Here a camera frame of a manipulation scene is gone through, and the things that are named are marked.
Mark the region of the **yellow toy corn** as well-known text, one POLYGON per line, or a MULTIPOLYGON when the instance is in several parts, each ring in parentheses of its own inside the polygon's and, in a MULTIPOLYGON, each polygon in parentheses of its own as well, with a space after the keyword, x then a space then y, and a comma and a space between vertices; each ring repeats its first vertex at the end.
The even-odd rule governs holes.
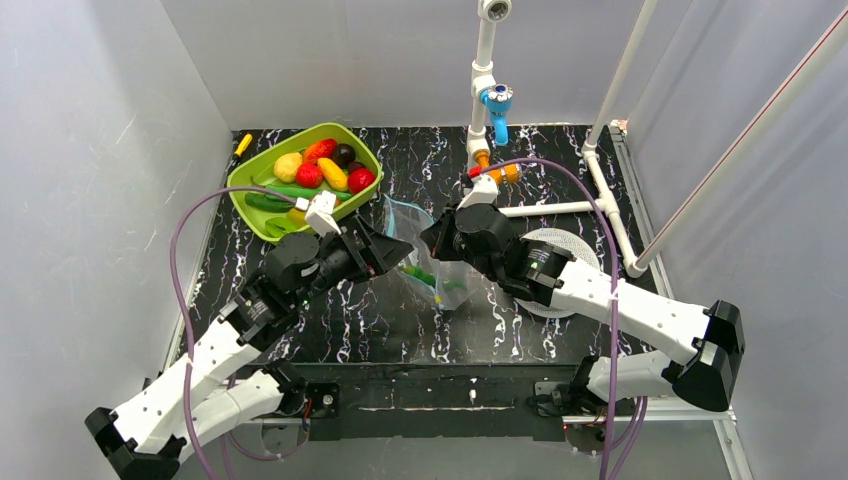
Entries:
POLYGON ((292 208, 291 210, 289 210, 286 213, 286 218, 295 229, 299 229, 307 225, 307 222, 305 220, 305 211, 299 210, 297 208, 292 208))

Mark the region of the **green plastic tray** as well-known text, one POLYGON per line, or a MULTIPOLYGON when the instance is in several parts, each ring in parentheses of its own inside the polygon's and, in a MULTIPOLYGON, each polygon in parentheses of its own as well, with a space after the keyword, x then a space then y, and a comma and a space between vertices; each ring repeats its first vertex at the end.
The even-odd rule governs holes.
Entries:
POLYGON ((338 199, 338 205, 335 206, 332 216, 336 223, 340 225, 344 217, 365 205, 377 193, 382 178, 382 166, 368 147, 344 126, 328 122, 297 133, 247 160, 229 175, 226 185, 229 187, 265 187, 277 193, 276 195, 269 195, 253 191, 239 191, 230 194, 237 212, 249 228, 262 240, 276 244, 286 234, 299 231, 309 232, 311 230, 308 225, 295 229, 286 218, 287 212, 282 212, 278 207, 270 205, 272 202, 281 204, 283 202, 279 198, 281 195, 294 199, 312 199, 321 190, 333 193, 338 199), (295 182, 283 183, 273 175, 273 164, 281 155, 291 152, 302 154, 308 146, 325 138, 332 138, 337 143, 351 145, 357 154, 356 161, 362 167, 374 173, 376 181, 364 191, 353 195, 349 191, 333 190, 326 181, 322 183, 319 189, 307 189, 298 186, 295 182))

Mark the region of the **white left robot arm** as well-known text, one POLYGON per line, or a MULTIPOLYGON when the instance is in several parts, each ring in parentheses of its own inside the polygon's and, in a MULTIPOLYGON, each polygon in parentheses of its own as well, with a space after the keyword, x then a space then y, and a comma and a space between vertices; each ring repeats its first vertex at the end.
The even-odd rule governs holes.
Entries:
POLYGON ((185 355, 132 399, 87 416, 86 427, 118 477, 171 479, 200 446, 239 424, 298 412, 307 381, 285 361, 228 390, 219 387, 290 331, 311 300, 342 281, 383 275, 413 249, 357 214, 323 236, 283 236, 185 355))

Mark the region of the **yellow toy banana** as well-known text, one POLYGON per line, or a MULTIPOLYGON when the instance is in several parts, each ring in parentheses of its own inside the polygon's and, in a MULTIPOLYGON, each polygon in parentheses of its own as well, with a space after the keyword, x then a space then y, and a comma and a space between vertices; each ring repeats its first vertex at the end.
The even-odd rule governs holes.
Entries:
POLYGON ((327 157, 318 158, 317 166, 322 172, 324 180, 335 191, 348 192, 348 176, 333 160, 327 157))

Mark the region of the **yellow toy lemon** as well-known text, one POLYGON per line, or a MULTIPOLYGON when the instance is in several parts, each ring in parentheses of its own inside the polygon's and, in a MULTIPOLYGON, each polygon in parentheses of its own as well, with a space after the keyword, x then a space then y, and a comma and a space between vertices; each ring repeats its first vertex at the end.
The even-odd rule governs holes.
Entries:
POLYGON ((302 163, 300 152, 283 154, 273 164, 273 175, 283 183, 294 183, 302 163))

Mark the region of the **aluminium frame rail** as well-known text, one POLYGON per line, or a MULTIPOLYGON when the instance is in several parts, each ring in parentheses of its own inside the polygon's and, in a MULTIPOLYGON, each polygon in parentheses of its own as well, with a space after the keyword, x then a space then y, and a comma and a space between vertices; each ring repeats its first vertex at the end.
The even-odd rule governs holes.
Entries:
POLYGON ((299 426, 300 442, 370 438, 528 437, 603 449, 606 409, 571 393, 569 366, 318 365, 266 368, 235 386, 178 401, 167 419, 156 386, 120 408, 121 436, 142 459, 126 479, 168 479, 197 446, 240 425, 299 426))

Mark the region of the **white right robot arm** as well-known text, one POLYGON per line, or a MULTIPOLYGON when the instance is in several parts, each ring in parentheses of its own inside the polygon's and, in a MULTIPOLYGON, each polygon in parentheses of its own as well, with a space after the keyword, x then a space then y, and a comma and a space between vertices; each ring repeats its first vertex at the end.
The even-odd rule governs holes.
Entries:
POLYGON ((675 395, 706 411, 730 408, 746 351, 736 305, 684 303, 617 280, 566 248, 518 234, 490 204, 448 208, 420 238, 433 258, 464 262, 518 300, 606 323, 653 346, 623 359, 585 358, 572 395, 599 403, 675 395))

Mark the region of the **blue pipe valve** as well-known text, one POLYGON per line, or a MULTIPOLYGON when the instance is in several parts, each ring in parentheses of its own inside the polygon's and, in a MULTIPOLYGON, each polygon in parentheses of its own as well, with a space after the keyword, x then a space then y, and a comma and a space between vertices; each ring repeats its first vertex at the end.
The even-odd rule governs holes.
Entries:
POLYGON ((511 109, 513 89, 506 84, 498 83, 487 87, 479 94, 479 100, 489 114, 490 122, 495 132, 495 145, 506 146, 509 142, 506 116, 511 109))

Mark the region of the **red orange toy pepper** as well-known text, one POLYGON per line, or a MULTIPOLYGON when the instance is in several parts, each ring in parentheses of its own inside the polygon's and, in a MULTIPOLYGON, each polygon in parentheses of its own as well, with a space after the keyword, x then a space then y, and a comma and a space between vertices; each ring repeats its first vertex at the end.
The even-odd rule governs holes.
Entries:
POLYGON ((302 159, 305 163, 315 164, 320 158, 331 158, 337 145, 337 141, 332 138, 319 140, 302 152, 302 159))

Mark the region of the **dark purple toy fruit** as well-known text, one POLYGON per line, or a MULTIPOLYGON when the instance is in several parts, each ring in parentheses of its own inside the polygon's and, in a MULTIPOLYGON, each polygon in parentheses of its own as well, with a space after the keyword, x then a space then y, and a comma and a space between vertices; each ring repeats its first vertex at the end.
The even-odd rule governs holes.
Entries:
POLYGON ((356 158, 355 149, 346 143, 338 143, 332 153, 332 160, 342 169, 346 169, 356 158))

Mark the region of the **green toy beans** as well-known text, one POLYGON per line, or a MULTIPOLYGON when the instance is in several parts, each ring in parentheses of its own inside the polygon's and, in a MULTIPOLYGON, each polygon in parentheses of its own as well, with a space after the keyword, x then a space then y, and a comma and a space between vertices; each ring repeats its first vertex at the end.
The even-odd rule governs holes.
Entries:
POLYGON ((433 288, 441 294, 466 293, 467 286, 458 272, 451 269, 440 269, 431 272, 419 266, 405 265, 400 270, 426 286, 433 288))

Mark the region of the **clear zip top bag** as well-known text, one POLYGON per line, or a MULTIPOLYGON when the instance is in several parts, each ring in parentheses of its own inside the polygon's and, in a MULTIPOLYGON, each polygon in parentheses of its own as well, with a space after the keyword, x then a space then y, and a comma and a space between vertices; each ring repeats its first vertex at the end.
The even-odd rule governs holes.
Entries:
POLYGON ((392 238, 410 243, 412 252, 404 258, 397 269, 400 278, 415 293, 437 310, 454 311, 483 293, 482 277, 469 265, 459 261, 440 261, 432 258, 419 234, 434 222, 432 214, 417 204, 386 196, 383 204, 384 233, 392 238), (419 266, 431 272, 451 269, 458 272, 467 286, 466 293, 441 294, 417 279, 404 274, 401 266, 419 266))

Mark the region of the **white PVC pipe frame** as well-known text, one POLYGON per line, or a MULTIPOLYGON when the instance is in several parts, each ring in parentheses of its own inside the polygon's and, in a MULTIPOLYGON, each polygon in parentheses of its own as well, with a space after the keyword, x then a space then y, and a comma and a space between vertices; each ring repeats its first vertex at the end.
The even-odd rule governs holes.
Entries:
MULTIPOLYGON (((648 246, 644 248, 643 252, 636 254, 623 224, 619 205, 601 171, 597 143, 602 127, 612 118, 612 108, 629 73, 637 49, 648 29, 655 7, 656 4, 653 1, 642 2, 589 137, 581 147, 583 159, 599 195, 589 197, 585 201, 507 207, 503 211, 509 217, 595 211, 602 220, 608 223, 611 231, 607 237, 616 240, 619 247, 617 255, 623 259, 626 273, 632 278, 641 276, 647 270, 649 264, 667 246, 677 230, 695 218, 695 215, 705 205, 709 194, 730 174, 732 167, 741 164, 748 151, 769 131, 798 95, 818 76, 823 67, 847 42, 847 13, 841 11, 654 236, 648 246)), ((475 168, 476 172, 472 178, 473 189, 463 200, 464 205, 469 205, 478 200, 492 201, 498 192, 500 183, 515 182, 517 179, 517 171, 513 162, 506 162, 501 166, 492 164, 491 149, 486 139, 488 127, 494 130, 496 145, 506 145, 509 138, 506 115, 511 107, 513 92, 508 85, 495 80, 492 57, 496 27, 508 18, 511 11, 512 4, 509 1, 480 1, 477 4, 480 24, 476 56, 471 64, 473 101, 471 123, 466 138, 468 164, 475 168)))

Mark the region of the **red toy apple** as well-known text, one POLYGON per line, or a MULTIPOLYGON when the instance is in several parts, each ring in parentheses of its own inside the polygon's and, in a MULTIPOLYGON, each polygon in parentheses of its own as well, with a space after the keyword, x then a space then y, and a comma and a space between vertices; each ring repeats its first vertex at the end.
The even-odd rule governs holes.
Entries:
POLYGON ((347 177, 347 187, 351 194, 364 191, 376 181, 376 176, 369 169, 362 167, 351 171, 347 177))

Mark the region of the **orange pipe valve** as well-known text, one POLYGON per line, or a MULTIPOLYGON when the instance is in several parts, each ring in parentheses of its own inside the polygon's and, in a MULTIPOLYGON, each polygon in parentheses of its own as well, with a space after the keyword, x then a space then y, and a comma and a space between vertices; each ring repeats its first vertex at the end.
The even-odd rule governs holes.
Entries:
POLYGON ((473 160, 476 165, 469 170, 469 176, 472 179, 479 177, 483 170, 487 170, 486 174, 498 185, 515 184, 521 180, 522 173, 517 164, 499 164, 497 167, 492 167, 488 150, 476 151, 473 154, 473 160))

